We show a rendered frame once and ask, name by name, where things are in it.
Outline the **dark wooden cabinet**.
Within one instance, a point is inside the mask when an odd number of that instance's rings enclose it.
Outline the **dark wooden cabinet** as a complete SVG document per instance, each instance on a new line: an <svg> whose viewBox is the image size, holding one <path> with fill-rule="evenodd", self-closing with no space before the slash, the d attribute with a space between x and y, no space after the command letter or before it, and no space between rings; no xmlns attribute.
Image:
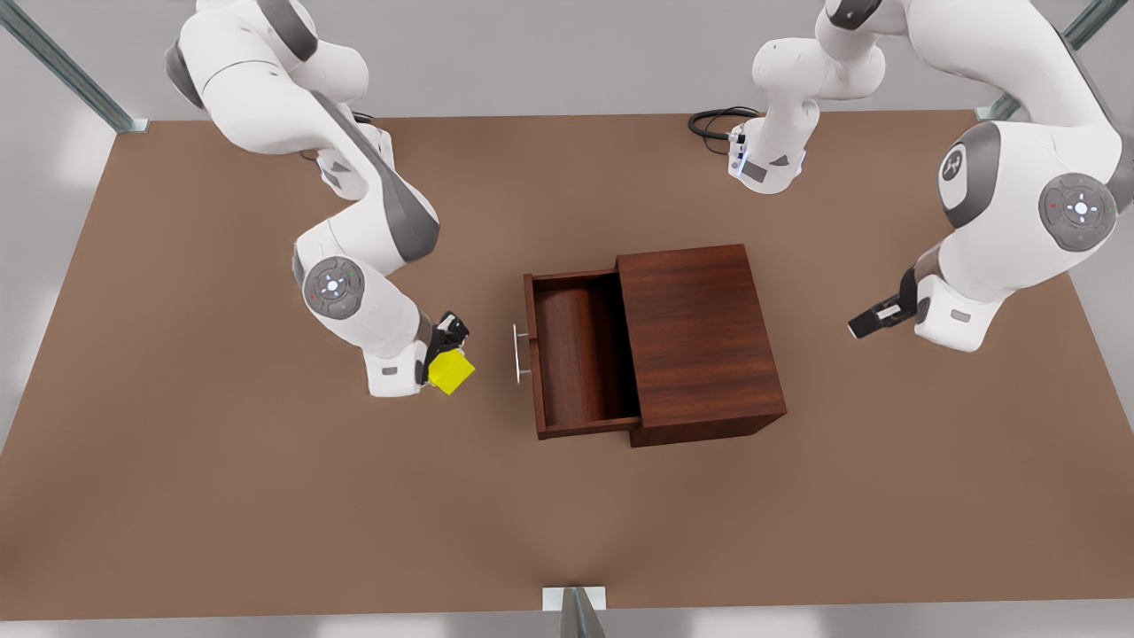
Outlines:
<svg viewBox="0 0 1134 638"><path fill-rule="evenodd" d="M632 446L748 436L788 411L742 244L616 260L641 424Z"/></svg>

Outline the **yellow cube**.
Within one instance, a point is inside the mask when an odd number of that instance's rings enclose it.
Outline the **yellow cube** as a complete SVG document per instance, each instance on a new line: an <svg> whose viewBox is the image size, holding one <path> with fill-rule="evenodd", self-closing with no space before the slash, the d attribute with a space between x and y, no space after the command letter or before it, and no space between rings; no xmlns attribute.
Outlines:
<svg viewBox="0 0 1134 638"><path fill-rule="evenodd" d="M443 352L438 352L428 367L429 383L445 393L451 395L457 388L462 388L475 367L467 360L462 348L454 348Z"/></svg>

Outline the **silver frame post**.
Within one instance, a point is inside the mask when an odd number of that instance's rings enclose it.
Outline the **silver frame post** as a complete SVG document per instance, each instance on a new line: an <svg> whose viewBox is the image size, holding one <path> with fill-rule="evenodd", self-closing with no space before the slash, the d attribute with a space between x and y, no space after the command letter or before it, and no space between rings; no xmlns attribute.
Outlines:
<svg viewBox="0 0 1134 638"><path fill-rule="evenodd" d="M0 0L0 26L115 133L145 133L149 129L149 120L138 120L118 105L15 0Z"/></svg>
<svg viewBox="0 0 1134 638"><path fill-rule="evenodd" d="M1080 51L1106 27L1129 0L1088 0L1083 9L1060 29L1060 36L1073 51ZM978 121L1009 121L1023 105L1018 97L1004 92L991 105L975 109Z"/></svg>
<svg viewBox="0 0 1134 638"><path fill-rule="evenodd" d="M542 610L559 612L558 638L607 638L598 611L607 610L607 588L544 587Z"/></svg>

